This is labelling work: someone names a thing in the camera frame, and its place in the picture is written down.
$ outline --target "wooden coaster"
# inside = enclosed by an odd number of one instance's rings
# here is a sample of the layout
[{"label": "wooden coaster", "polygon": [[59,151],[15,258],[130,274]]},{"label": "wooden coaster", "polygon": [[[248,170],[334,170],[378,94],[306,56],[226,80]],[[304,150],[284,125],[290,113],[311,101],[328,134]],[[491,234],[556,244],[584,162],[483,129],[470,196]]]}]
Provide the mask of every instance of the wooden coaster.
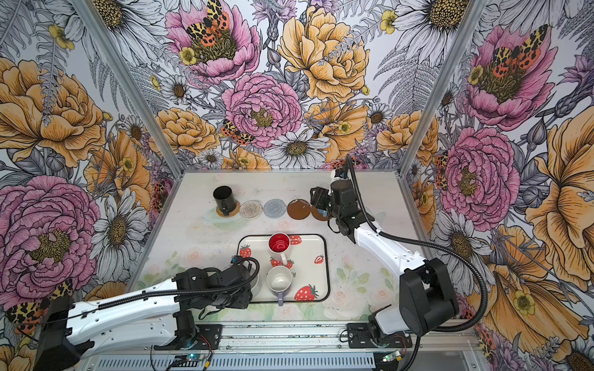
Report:
[{"label": "wooden coaster", "polygon": [[219,208],[217,207],[217,214],[221,217],[221,218],[232,218],[234,216],[237,215],[237,213],[239,212],[239,210],[241,209],[241,204],[239,203],[239,201],[235,200],[235,210],[231,211],[229,213],[229,216],[224,216],[223,212],[219,210]]}]

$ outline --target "table surface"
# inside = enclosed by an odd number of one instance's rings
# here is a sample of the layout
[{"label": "table surface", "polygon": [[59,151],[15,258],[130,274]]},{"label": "table surface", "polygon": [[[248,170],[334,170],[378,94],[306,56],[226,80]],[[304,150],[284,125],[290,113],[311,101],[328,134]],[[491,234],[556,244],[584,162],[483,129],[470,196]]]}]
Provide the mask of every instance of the table surface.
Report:
[{"label": "table surface", "polygon": [[[309,190],[328,187],[327,172],[296,173],[187,173],[163,222],[152,250],[141,267],[135,289],[173,277],[191,267],[229,266],[239,241],[251,234],[320,234],[327,242],[330,295],[318,303],[253,304],[248,309],[225,309],[207,317],[208,321],[328,321],[366,319],[371,312],[397,304],[398,280],[365,249],[342,234],[331,232],[325,221],[312,215],[294,220],[287,214],[272,219],[263,213],[253,220],[205,223],[202,216],[215,206],[213,190],[228,185],[239,202],[273,198],[288,204],[294,199],[309,200]],[[369,172],[358,177],[367,211],[391,234],[416,238],[415,229],[400,193],[396,175]]]}]

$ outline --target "white daisy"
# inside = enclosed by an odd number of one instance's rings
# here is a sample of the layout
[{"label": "white daisy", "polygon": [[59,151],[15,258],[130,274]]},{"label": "white daisy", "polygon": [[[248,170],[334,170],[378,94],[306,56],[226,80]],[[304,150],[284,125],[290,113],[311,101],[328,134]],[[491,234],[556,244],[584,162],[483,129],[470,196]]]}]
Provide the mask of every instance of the white daisy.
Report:
[{"label": "white daisy", "polygon": [[558,371],[582,371],[594,369],[594,341],[591,337],[578,336],[570,342],[571,353],[557,365]]},{"label": "white daisy", "polygon": [[367,117],[372,125],[383,125],[392,118],[394,112],[385,103],[371,103],[367,110]]},{"label": "white daisy", "polygon": [[431,66],[439,64],[454,43],[469,0],[400,0],[393,25],[400,31],[396,50],[408,47],[406,59],[420,51]]},{"label": "white daisy", "polygon": [[518,28],[521,34],[536,30],[543,24],[559,25],[565,18],[575,17],[584,6],[584,0],[506,0],[501,3],[499,24]]},{"label": "white daisy", "polygon": [[[495,284],[495,277],[487,267],[482,256],[491,254],[490,245],[482,239],[472,237],[475,227],[472,220],[465,220],[463,214],[456,214],[455,210],[451,214],[443,210],[437,212],[435,224],[431,230],[431,240],[438,245],[455,251],[468,262],[472,263],[484,277],[489,290],[490,286]],[[437,257],[447,265],[451,282],[465,296],[471,295],[473,291],[479,293],[479,287],[475,284],[472,272],[457,258],[448,253],[436,250]]]},{"label": "white daisy", "polygon": [[175,104],[185,104],[189,98],[188,81],[182,75],[167,76],[161,80],[161,94]]},{"label": "white daisy", "polygon": [[223,155],[214,149],[205,150],[198,155],[198,161],[208,169],[220,169],[223,165]]},{"label": "white daisy", "polygon": [[97,278],[102,282],[121,279],[129,271],[140,253],[140,242],[147,230],[147,212],[136,203],[136,192],[126,188],[118,204],[112,195],[105,202],[107,219],[99,219],[93,226],[93,250],[90,258],[97,258]]},{"label": "white daisy", "polygon": [[[90,60],[97,56],[89,31],[83,24],[72,1],[47,0],[45,7],[53,14],[53,21],[66,32],[72,41],[83,40],[84,50]],[[157,52],[163,49],[159,36],[167,35],[161,3],[157,0],[93,0],[99,15],[118,44],[122,56],[133,66],[158,60]]]},{"label": "white daisy", "polygon": [[270,141],[273,146],[266,150],[263,156],[277,169],[317,168],[326,162],[327,151],[319,150],[328,148],[330,143],[327,137],[312,139],[313,135],[313,129],[304,130],[299,136],[289,131],[286,135]]}]

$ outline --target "round coaster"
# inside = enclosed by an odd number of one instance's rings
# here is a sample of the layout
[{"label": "round coaster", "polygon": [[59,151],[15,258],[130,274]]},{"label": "round coaster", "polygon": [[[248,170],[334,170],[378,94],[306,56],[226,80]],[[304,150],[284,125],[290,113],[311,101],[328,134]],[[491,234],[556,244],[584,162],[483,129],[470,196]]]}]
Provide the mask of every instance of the round coaster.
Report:
[{"label": "round coaster", "polygon": [[239,210],[241,209],[241,204],[239,203],[239,201],[235,200],[235,210],[231,211],[229,213],[229,216],[224,216],[223,212],[219,210],[219,208],[217,207],[217,214],[221,217],[221,218],[232,218],[234,216],[237,215],[237,213],[239,212]]},{"label": "round coaster", "polygon": [[315,206],[313,206],[313,205],[311,205],[311,215],[313,215],[314,218],[316,218],[317,220],[321,220],[321,221],[327,221],[328,219],[330,219],[329,214],[327,214],[326,216],[323,216],[322,214],[320,214],[318,209],[316,209]]},{"label": "round coaster", "polygon": [[264,215],[268,218],[280,218],[287,211],[287,205],[280,198],[271,199],[264,204]]},{"label": "round coaster", "polygon": [[260,201],[251,199],[241,205],[241,211],[239,213],[248,220],[256,219],[262,214],[262,204]]},{"label": "round coaster", "polygon": [[287,214],[295,220],[302,220],[309,216],[311,205],[304,199],[294,199],[287,206]]}]

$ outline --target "woven coaster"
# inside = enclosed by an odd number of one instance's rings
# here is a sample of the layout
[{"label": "woven coaster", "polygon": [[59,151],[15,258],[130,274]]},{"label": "woven coaster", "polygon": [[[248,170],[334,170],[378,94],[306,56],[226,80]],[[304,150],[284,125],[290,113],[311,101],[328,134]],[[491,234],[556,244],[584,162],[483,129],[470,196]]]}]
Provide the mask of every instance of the woven coaster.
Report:
[{"label": "woven coaster", "polygon": [[239,212],[239,210],[241,209],[241,204],[239,203],[239,201],[235,200],[235,210],[231,211],[229,213],[229,216],[224,216],[223,212],[219,210],[219,208],[217,207],[217,214],[221,217],[221,218],[232,218],[234,216],[237,215],[237,213]]},{"label": "woven coaster", "polygon": [[251,199],[249,201],[245,201],[244,204],[241,205],[241,211],[239,213],[244,218],[251,220],[262,215],[262,210],[262,203],[255,199]]}]

